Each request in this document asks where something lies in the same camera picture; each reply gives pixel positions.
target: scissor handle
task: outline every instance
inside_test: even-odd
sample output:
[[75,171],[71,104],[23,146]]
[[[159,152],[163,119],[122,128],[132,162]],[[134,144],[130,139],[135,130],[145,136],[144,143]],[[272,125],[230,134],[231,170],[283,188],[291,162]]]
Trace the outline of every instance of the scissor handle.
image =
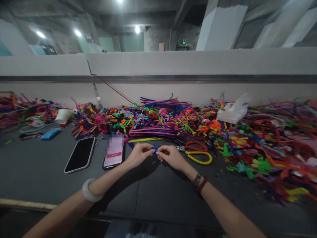
[[[208,152],[204,152],[204,151],[186,151],[185,152],[187,154],[187,156],[192,159],[193,161],[195,161],[196,163],[202,164],[202,165],[209,165],[212,162],[212,156],[211,154],[209,154]],[[204,161],[200,161],[194,157],[191,156],[191,154],[205,154],[208,155],[209,160],[204,162]]]
[[[189,146],[190,144],[198,144],[201,146],[201,148]],[[184,148],[191,149],[191,150],[196,150],[196,151],[202,151],[202,152],[208,152],[207,146],[205,146],[203,143],[200,143],[198,141],[189,141],[186,143]]]

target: scissors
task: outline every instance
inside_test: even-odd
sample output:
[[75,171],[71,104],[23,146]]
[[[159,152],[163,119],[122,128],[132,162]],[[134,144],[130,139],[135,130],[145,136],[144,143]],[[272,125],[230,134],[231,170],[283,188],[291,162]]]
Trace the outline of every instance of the scissors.
[[[190,146],[191,144],[198,144],[199,145],[199,148],[197,147],[193,147],[193,146]],[[203,144],[203,143],[200,143],[198,141],[189,141],[185,144],[185,146],[177,146],[176,147],[178,149],[178,151],[180,152],[185,152],[185,154],[187,154],[187,156],[192,159],[193,161],[199,163],[199,164],[202,164],[202,165],[209,165],[211,164],[212,162],[212,156],[211,154],[208,153],[208,149],[207,147]],[[209,160],[204,162],[204,161],[199,161],[197,160],[196,158],[192,157],[191,155],[192,154],[205,154],[205,155],[208,155],[209,157]]]

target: hand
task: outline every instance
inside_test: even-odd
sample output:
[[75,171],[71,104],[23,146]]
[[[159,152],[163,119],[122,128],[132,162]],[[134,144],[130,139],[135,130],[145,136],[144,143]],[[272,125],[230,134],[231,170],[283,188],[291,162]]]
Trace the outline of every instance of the hand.
[[179,153],[173,145],[163,145],[158,149],[158,158],[162,162],[163,159],[174,169],[185,172],[185,169],[190,166],[184,157]]
[[153,145],[147,143],[136,144],[126,159],[133,168],[139,166],[147,157],[153,155],[155,149],[152,149]]

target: forearm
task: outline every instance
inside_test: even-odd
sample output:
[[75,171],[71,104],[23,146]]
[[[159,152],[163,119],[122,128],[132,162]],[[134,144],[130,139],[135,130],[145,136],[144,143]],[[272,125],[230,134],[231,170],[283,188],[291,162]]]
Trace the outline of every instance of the forearm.
[[[184,173],[193,181],[198,172],[188,164]],[[264,234],[211,183],[207,182],[205,184],[201,190],[201,195],[230,238],[265,237]]]
[[[128,161],[113,168],[89,185],[93,195],[102,195],[127,171],[132,168]],[[69,230],[94,205],[85,199],[79,190],[40,220],[24,237],[56,237]]]

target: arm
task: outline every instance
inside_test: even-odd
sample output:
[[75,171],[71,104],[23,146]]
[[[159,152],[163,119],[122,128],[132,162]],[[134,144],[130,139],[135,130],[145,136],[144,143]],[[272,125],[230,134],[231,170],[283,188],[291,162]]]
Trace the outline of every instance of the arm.
[[[126,161],[89,184],[90,193],[96,196],[104,194],[122,175],[153,155],[155,150],[151,148],[150,144],[136,144]],[[93,205],[79,190],[48,213],[24,238],[57,237],[70,230]]]
[[[191,181],[197,171],[183,158],[175,146],[161,146],[158,157],[173,168],[182,171]],[[201,190],[201,195],[211,208],[226,234],[231,238],[265,237],[265,235],[221,192],[207,182]]]

